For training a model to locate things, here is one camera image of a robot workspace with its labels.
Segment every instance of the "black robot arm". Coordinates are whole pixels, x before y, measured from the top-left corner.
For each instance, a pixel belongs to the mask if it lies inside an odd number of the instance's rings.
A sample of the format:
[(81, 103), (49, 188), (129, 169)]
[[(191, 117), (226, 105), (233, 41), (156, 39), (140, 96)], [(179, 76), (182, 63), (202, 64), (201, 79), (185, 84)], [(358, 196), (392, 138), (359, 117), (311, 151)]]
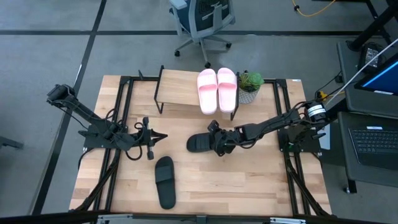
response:
[[(304, 109), (304, 116), (300, 117), (299, 109)], [(300, 102), (290, 111), (268, 119), (259, 124), (244, 124), (233, 130), (221, 129), (217, 121), (213, 120), (208, 126), (209, 133), (195, 134), (187, 142), (190, 152), (203, 152), (214, 150), (217, 155), (223, 156), (231, 153), (236, 146), (249, 149), (265, 134), (289, 128), (289, 141), (298, 143), (303, 141), (305, 133), (326, 125), (325, 109), (316, 101)], [(318, 139), (323, 135), (314, 134), (312, 139)]]
[(115, 114), (117, 111), (111, 110), (105, 118), (100, 118), (78, 101), (74, 89), (68, 85), (55, 85), (47, 96), (47, 102), (51, 105), (61, 110), (70, 109), (91, 124), (87, 131), (79, 131), (79, 134), (86, 137), (85, 147), (87, 148), (99, 147), (128, 151), (132, 147), (147, 146), (147, 158), (151, 160), (154, 158), (152, 147), (156, 142), (167, 137), (166, 134), (157, 133), (148, 128), (148, 117), (144, 117), (142, 123), (134, 125), (138, 130), (137, 133), (128, 134), (127, 127), (121, 126), (119, 122), (108, 120), (111, 112)]

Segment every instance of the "yellow cable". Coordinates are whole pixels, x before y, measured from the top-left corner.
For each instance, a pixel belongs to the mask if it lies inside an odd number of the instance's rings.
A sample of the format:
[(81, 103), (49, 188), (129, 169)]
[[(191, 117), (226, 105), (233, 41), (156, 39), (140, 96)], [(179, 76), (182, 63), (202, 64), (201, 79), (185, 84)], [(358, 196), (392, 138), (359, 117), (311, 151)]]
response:
[(316, 15), (318, 15), (319, 13), (323, 12), (325, 9), (327, 9), (329, 6), (331, 6), (333, 3), (335, 3), (335, 1), (336, 1), (336, 0), (333, 0), (331, 3), (329, 3), (329, 5), (327, 5), (327, 6), (324, 7), (323, 9), (321, 9), (321, 10), (319, 10), (318, 12), (313, 13), (313, 14), (311, 14), (311, 15), (305, 15), (305, 14), (303, 14), (303, 13), (300, 11), (299, 8), (297, 8), (297, 12), (300, 13), (300, 15), (305, 16), (305, 17), (316, 16)]

